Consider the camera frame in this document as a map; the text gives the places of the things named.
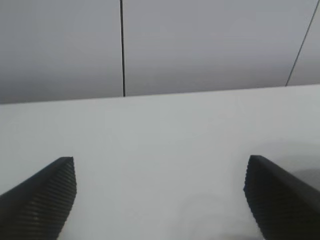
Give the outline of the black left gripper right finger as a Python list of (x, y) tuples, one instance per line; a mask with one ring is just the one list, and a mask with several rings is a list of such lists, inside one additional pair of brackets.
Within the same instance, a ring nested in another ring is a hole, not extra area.
[(318, 240), (320, 192), (261, 155), (251, 155), (244, 195), (266, 240)]

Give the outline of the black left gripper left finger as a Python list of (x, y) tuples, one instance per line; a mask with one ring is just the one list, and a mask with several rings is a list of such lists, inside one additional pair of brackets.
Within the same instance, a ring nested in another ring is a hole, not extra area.
[(77, 194), (73, 157), (60, 157), (0, 196), (2, 240), (56, 240)]

